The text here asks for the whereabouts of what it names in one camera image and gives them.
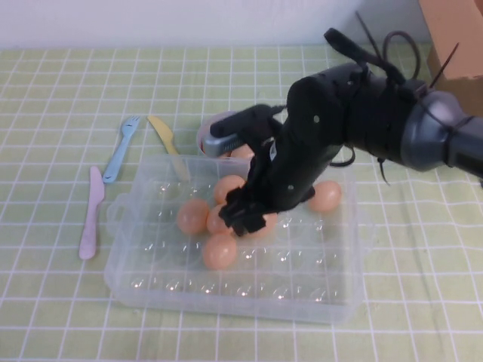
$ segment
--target plastic fork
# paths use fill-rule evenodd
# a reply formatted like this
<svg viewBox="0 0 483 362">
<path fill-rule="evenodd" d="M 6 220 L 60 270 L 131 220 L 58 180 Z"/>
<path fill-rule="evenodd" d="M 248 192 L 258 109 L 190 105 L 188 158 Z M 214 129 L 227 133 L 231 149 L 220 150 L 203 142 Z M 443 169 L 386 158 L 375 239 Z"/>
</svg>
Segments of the plastic fork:
<svg viewBox="0 0 483 362">
<path fill-rule="evenodd" d="M 141 118 L 139 116 L 129 117 L 122 124 L 122 141 L 121 143 L 119 143 L 118 148 L 114 152 L 111 161 L 109 162 L 106 170 L 104 171 L 104 183 L 113 183 L 117 178 L 119 170 L 121 169 L 122 162 L 124 160 L 124 156 L 126 154 L 126 151 L 128 150 L 129 142 L 131 141 L 131 137 L 137 129 L 140 119 Z"/>
</svg>

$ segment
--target green checkered tablecloth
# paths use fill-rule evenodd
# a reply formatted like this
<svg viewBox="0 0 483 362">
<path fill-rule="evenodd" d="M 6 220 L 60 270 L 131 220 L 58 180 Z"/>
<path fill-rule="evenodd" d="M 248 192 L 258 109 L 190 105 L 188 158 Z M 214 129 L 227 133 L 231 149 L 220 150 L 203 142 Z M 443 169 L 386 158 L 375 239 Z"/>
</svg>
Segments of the green checkered tablecloth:
<svg viewBox="0 0 483 362">
<path fill-rule="evenodd" d="M 427 54 L 428 47 L 421 45 Z M 404 45 L 391 58 L 408 75 Z M 483 190 L 358 152 L 358 196 L 379 228 L 365 300 L 336 326 L 125 308 L 103 268 L 106 208 L 138 161 L 164 152 L 140 125 L 100 211 L 100 252 L 77 257 L 88 168 L 104 169 L 129 115 L 158 115 L 183 154 L 203 118 L 279 104 L 304 75 L 345 61 L 325 46 L 0 53 L 0 360 L 477 361 L 483 356 Z M 423 78 L 429 71 L 423 68 Z"/>
</svg>

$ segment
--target brown egg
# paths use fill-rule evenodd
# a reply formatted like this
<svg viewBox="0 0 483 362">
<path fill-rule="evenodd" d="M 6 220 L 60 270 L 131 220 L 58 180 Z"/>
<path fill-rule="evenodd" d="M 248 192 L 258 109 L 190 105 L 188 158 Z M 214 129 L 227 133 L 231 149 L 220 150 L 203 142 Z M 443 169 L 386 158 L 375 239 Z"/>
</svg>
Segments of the brown egg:
<svg viewBox="0 0 483 362">
<path fill-rule="evenodd" d="M 226 194 L 236 189 L 237 187 L 242 187 L 245 184 L 245 180 L 237 175 L 228 175 L 222 178 L 215 185 L 213 193 L 214 200 L 217 204 L 224 204 L 226 202 Z"/>
<path fill-rule="evenodd" d="M 236 260 L 236 241 L 233 236 L 216 234 L 203 247 L 203 262 L 213 270 L 228 268 Z"/>
<path fill-rule="evenodd" d="M 323 181 L 314 186 L 315 195 L 309 202 L 309 209 L 316 213 L 329 213 L 335 210 L 342 199 L 342 188 L 335 181 Z"/>
<path fill-rule="evenodd" d="M 211 234 L 229 234 L 233 231 L 232 228 L 228 228 L 225 222 L 218 216 L 220 209 L 223 205 L 217 205 L 211 209 L 208 220 L 206 220 L 206 227 Z"/>
<path fill-rule="evenodd" d="M 277 214 L 276 213 L 269 213 L 266 215 L 263 215 L 263 218 L 265 219 L 265 227 L 263 229 L 260 229 L 257 232 L 252 232 L 251 234 L 246 234 L 243 236 L 243 238 L 247 239 L 253 239 L 253 238 L 265 238 L 270 232 L 273 231 L 275 228 L 275 225 L 277 225 Z"/>
<path fill-rule="evenodd" d="M 193 198 L 187 201 L 178 211 L 176 224 L 187 235 L 196 235 L 206 230 L 206 219 L 210 213 L 207 202 Z"/>
<path fill-rule="evenodd" d="M 254 156 L 255 156 L 255 154 L 251 150 L 251 148 L 248 145 L 243 145 L 242 147 L 238 147 L 237 149 L 234 149 L 232 151 L 232 156 L 231 157 L 237 157 L 237 158 L 252 158 Z"/>
</svg>

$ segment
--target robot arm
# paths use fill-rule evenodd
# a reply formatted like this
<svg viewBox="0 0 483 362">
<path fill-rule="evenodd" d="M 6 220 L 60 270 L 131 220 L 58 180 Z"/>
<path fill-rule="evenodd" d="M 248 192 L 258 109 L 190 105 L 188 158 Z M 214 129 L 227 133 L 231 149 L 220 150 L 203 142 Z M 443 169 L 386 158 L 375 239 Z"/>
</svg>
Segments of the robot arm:
<svg viewBox="0 0 483 362">
<path fill-rule="evenodd" d="M 254 151 L 247 182 L 227 195 L 220 211 L 237 235 L 264 227 L 264 214 L 309 200 L 343 146 L 413 170 L 446 164 L 483 178 L 483 119 L 466 115 L 449 93 L 404 80 L 337 30 L 325 36 L 355 62 L 296 81 L 284 124 L 273 118 L 283 106 L 255 105 L 213 124 L 203 140 L 211 156 L 245 143 Z M 367 63 L 387 77 L 375 76 Z"/>
</svg>

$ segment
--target egg carton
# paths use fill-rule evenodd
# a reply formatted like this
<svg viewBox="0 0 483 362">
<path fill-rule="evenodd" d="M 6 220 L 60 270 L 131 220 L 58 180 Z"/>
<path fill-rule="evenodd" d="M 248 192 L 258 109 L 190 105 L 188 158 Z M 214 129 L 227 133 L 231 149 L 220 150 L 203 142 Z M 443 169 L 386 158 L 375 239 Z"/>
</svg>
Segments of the egg carton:
<svg viewBox="0 0 483 362">
<path fill-rule="evenodd" d="M 177 178 L 174 162 L 186 166 L 189 180 Z M 362 298 L 361 234 L 374 235 L 357 208 L 350 168 L 329 168 L 317 181 L 341 185 L 343 200 L 334 212 L 321 215 L 301 204 L 280 213 L 266 237 L 236 238 L 237 259 L 225 270 L 203 264 L 208 233 L 178 229 L 185 202 L 202 198 L 213 207 L 218 180 L 247 173 L 248 161 L 234 158 L 160 155 L 142 162 L 131 192 L 108 209 L 115 240 L 105 280 L 115 298 L 133 307 L 321 323 L 347 318 Z"/>
</svg>

